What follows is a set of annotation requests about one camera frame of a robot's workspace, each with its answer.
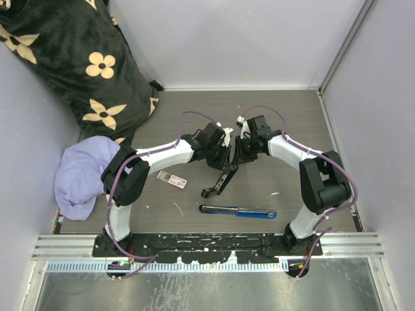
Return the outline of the black stapler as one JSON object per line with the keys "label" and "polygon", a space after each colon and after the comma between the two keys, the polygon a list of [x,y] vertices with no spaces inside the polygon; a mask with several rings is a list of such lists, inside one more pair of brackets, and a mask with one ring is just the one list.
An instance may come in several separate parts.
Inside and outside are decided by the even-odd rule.
{"label": "black stapler", "polygon": [[237,165],[232,165],[230,167],[230,171],[228,173],[224,172],[213,187],[202,190],[200,194],[201,197],[209,198],[211,195],[221,195],[223,190],[238,171],[238,168],[239,167]]}

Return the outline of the white red staple box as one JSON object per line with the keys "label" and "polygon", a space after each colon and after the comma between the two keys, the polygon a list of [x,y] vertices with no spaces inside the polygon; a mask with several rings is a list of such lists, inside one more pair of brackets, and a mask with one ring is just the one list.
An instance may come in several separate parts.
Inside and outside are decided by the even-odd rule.
{"label": "white red staple box", "polygon": [[184,189],[186,184],[187,184],[187,180],[181,177],[178,177],[174,174],[170,174],[164,170],[161,170],[158,172],[157,176],[156,176],[159,180],[168,183],[174,187],[177,187],[179,189]]}

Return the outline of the blue stapler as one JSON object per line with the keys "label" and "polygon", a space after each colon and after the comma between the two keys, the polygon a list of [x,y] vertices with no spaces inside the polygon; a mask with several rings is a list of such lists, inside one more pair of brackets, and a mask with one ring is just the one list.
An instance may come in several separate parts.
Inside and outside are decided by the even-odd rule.
{"label": "blue stapler", "polygon": [[245,218],[275,219],[277,216],[277,212],[274,209],[252,209],[218,205],[200,205],[199,211],[205,214],[231,214]]}

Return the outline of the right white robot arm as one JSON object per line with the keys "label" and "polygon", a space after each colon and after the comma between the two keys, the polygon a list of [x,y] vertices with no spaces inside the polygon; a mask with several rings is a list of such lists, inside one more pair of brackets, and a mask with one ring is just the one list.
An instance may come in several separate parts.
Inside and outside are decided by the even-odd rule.
{"label": "right white robot arm", "polygon": [[303,206],[287,224],[283,246],[299,255],[315,239],[319,221],[351,197],[350,182],[338,153],[322,153],[291,139],[281,130],[271,130],[264,116],[246,120],[240,116],[241,134],[235,138],[234,165],[251,163],[259,154],[286,162],[298,170]]}

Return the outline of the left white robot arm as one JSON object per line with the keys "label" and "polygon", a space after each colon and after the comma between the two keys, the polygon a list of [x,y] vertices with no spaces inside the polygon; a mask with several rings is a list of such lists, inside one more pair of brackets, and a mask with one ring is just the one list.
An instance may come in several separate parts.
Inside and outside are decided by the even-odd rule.
{"label": "left white robot arm", "polygon": [[232,134],[233,128],[211,122],[203,130],[154,148],[120,147],[101,175],[108,200],[105,232],[110,238],[107,250],[116,257],[128,253],[132,204],[140,197],[151,174],[200,160],[211,168],[229,173]]}

